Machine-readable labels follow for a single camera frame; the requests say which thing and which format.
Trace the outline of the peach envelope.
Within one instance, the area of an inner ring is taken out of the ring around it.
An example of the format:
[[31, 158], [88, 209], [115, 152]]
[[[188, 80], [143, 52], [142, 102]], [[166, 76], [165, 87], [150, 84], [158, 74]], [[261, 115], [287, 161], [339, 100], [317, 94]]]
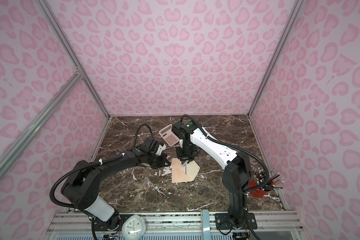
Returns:
[[195, 180], [200, 171], [200, 166], [195, 161], [192, 161], [189, 164], [182, 164], [182, 162], [177, 158], [173, 158], [171, 161], [172, 183], [192, 182]]

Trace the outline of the white glue stick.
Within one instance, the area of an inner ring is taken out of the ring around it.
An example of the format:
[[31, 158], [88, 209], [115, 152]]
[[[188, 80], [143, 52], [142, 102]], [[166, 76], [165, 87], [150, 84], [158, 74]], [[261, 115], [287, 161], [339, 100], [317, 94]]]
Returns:
[[183, 161], [182, 162], [182, 171], [184, 172], [184, 174], [187, 174], [187, 165], [188, 165], [188, 162], [187, 161]]

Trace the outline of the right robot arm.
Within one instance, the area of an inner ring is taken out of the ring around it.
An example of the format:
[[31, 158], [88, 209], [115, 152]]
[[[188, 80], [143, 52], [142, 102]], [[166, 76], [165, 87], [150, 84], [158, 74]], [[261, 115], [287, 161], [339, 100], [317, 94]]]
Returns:
[[172, 126], [172, 132], [180, 140], [176, 153], [182, 170], [188, 170], [200, 150], [209, 154], [224, 170], [222, 183], [230, 197], [229, 222], [233, 228], [244, 227], [245, 219], [248, 218], [245, 191], [249, 188], [252, 177], [250, 156], [244, 151], [232, 149], [227, 144], [219, 142], [194, 121], [179, 121]]

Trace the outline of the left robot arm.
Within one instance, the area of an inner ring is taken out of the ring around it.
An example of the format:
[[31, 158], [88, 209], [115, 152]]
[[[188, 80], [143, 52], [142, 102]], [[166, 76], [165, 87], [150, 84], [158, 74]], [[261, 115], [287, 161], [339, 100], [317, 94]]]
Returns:
[[119, 230], [119, 211], [100, 195], [102, 181], [113, 174], [147, 165], [152, 169], [167, 167], [170, 163], [164, 153], [166, 145], [147, 137], [136, 147], [96, 162], [80, 161], [74, 169], [56, 181], [50, 191], [53, 203], [67, 208], [75, 208], [91, 218], [94, 225], [106, 230]]

